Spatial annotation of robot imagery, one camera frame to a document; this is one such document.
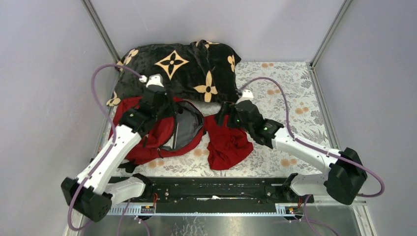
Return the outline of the red student backpack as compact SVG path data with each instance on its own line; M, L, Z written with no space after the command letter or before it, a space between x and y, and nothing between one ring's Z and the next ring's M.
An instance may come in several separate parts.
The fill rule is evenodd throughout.
M182 113L159 120L149 134L127 154L120 164L132 173L139 166L157 158L185 155L200 143L204 135L204 116L190 101L174 97Z

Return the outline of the black floral plush blanket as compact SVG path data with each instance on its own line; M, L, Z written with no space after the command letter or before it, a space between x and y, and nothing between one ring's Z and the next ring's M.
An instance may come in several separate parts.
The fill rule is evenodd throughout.
M236 102L236 65L240 56L227 44L207 40L190 44L149 44L130 49L117 62L119 79L107 106L142 95L143 77L159 74L174 97L201 102Z

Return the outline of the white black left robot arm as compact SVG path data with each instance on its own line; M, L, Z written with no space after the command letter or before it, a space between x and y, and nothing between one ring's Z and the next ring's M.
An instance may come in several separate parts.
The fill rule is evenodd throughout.
M138 108L126 111L113 126L113 134L93 161L75 178L66 177L61 183L64 198L73 210L99 222L111 207L131 198L147 202L152 188L139 177L129 177L110 184L113 172L127 154L152 130L156 123L176 113L174 101L159 74L147 79Z

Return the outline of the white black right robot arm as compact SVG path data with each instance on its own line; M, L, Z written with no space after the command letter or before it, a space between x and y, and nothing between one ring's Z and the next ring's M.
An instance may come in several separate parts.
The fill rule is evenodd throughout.
M252 92L245 89L236 103L223 102L215 115L217 125L242 129L256 143L291 154L320 171L314 175L291 174L282 189L284 200L293 203L305 195L328 195L351 205L367 180L358 153L348 147L343 151L326 148L290 134L283 124L264 118L252 99Z

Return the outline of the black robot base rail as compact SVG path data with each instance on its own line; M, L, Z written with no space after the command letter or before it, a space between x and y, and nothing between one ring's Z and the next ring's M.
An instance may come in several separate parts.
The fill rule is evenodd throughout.
M132 203L156 213L276 213L276 206L301 208L314 198L297 195L280 177L151 177Z

